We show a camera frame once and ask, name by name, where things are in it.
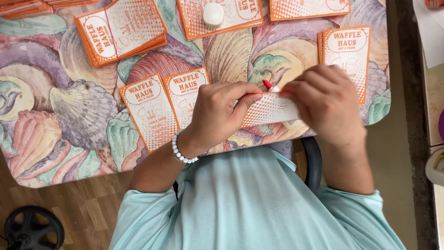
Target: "red cap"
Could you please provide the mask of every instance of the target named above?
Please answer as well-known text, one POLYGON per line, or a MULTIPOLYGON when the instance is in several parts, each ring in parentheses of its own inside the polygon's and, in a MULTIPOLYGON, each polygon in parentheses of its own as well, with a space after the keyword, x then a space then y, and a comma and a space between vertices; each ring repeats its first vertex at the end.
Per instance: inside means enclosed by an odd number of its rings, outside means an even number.
POLYGON ((270 90, 273 87, 273 85, 271 85, 271 83, 269 81, 267 81, 266 79, 263 79, 262 83, 267 88, 267 90, 270 90))

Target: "patterned table surface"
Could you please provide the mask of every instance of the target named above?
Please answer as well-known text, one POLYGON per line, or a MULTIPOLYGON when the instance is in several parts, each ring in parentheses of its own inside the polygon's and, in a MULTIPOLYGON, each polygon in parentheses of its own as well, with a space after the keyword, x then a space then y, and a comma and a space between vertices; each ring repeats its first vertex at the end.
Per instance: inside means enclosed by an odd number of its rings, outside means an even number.
MULTIPOLYGON (((372 25, 363 124, 390 109, 384 0, 352 1, 346 16, 270 22, 186 41, 175 0, 157 0, 168 45, 111 65, 91 67, 73 16, 111 0, 56 9, 54 15, 0 18, 0 148, 15 180, 33 188, 133 169, 146 156, 142 139, 117 91, 154 73, 161 77, 206 66, 210 82, 264 77, 282 87, 318 63, 317 33, 372 25)), ((302 121, 238 130, 208 154, 313 135, 302 121)))

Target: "white bottle cap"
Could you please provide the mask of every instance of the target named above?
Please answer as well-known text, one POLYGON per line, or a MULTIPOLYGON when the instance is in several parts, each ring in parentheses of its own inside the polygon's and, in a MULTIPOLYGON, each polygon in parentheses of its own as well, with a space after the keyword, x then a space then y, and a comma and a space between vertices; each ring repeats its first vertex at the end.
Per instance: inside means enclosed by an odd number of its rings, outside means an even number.
POLYGON ((225 12, 222 5, 217 3, 207 3, 203 8, 203 21, 212 28, 221 26, 225 12))

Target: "left hand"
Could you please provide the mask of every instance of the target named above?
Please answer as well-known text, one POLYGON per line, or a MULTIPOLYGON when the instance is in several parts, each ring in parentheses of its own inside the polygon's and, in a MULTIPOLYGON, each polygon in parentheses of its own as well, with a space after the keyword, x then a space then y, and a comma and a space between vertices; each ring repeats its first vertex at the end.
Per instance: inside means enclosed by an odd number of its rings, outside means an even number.
POLYGON ((222 143, 241 127, 248 108, 261 98, 261 89, 249 82, 200 86, 193 120, 179 135, 177 148, 184 157, 194 158, 222 143))

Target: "wooden floor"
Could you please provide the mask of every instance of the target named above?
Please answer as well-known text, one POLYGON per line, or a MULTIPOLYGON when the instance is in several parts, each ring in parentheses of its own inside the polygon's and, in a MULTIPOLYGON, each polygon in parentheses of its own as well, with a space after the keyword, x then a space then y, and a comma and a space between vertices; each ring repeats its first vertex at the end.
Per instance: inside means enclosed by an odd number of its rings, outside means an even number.
MULTIPOLYGON (((293 143, 297 174, 304 180, 305 155, 299 140, 293 143)), ((0 235, 3 225, 15 209, 36 205, 52 211, 65 228, 63 250, 107 250, 117 212, 128 190, 133 171, 31 189, 18 185, 0 153, 0 235)), ((0 249, 7 244, 0 239, 0 249)))

